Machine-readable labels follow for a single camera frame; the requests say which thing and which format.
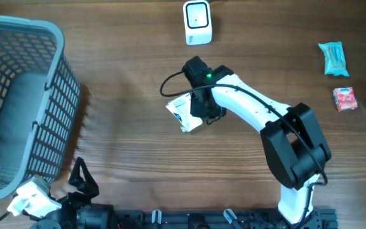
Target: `laundry basket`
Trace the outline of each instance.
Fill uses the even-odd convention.
[[[0,16],[0,199],[60,174],[80,99],[63,50],[56,25]]]

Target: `robotic arm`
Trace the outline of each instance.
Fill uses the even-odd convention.
[[[171,77],[184,73],[193,89],[164,94],[162,88]],[[166,79],[161,95],[176,96],[192,92],[191,114],[208,124],[236,113],[261,134],[269,169],[281,183],[277,209],[253,209],[236,214],[226,209],[201,212],[115,211],[105,204],[93,204],[98,185],[84,160],[77,158],[69,184],[78,191],[55,200],[50,187],[37,175],[18,188],[8,210],[37,221],[31,228],[44,229],[293,229],[338,228],[333,209],[313,209],[313,185],[323,173],[331,152],[309,107],[295,107],[273,101],[240,80],[226,66],[211,70],[199,57],[187,61],[182,71]],[[288,135],[297,139],[290,142]]]

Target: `teal plastic package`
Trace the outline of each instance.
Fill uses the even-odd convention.
[[[333,74],[334,76],[349,76],[347,72],[347,63],[342,50],[341,42],[330,42],[318,44],[324,53],[324,74]]]

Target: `wooden table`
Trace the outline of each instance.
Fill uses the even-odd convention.
[[[199,55],[224,64],[268,97],[308,104],[332,150],[327,187],[314,204],[335,208],[340,228],[366,228],[366,2],[219,1],[213,41],[187,46],[183,2],[0,5],[0,15],[49,20],[65,34],[65,54],[82,101],[52,194],[63,196],[77,156],[100,186],[94,202],[117,209],[200,210],[275,207],[280,184],[259,134],[232,112],[182,133],[159,86]],[[325,76],[318,43],[342,41],[351,77]],[[359,108],[337,112],[332,91],[353,87]],[[189,88],[178,77],[167,92]],[[0,215],[9,199],[0,201]],[[8,216],[0,228],[28,228]]]

